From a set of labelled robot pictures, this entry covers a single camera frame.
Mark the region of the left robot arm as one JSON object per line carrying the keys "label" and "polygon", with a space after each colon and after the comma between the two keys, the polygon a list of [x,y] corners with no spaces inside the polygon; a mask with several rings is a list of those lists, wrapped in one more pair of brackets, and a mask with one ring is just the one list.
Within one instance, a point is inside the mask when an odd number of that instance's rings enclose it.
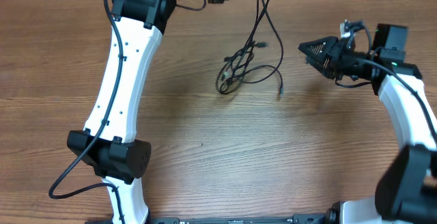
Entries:
{"label": "left robot arm", "polygon": [[150,63],[176,5],[176,0],[104,0],[112,28],[106,70],[89,118],[82,130],[69,133],[67,146],[101,178],[112,223],[150,219],[141,179],[151,145],[136,138],[137,113]]}

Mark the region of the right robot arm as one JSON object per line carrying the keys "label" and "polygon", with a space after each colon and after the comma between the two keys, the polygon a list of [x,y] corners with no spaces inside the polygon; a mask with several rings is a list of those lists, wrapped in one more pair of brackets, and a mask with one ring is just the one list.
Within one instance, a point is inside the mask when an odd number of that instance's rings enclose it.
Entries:
{"label": "right robot arm", "polygon": [[327,79],[362,79],[389,113],[399,154],[377,184],[373,197],[339,201],[311,223],[435,223],[436,117],[426,95],[422,74],[405,61],[407,27],[379,24],[369,36],[367,52],[355,50],[356,33],[364,22],[345,21],[340,37],[303,42],[306,62]]}

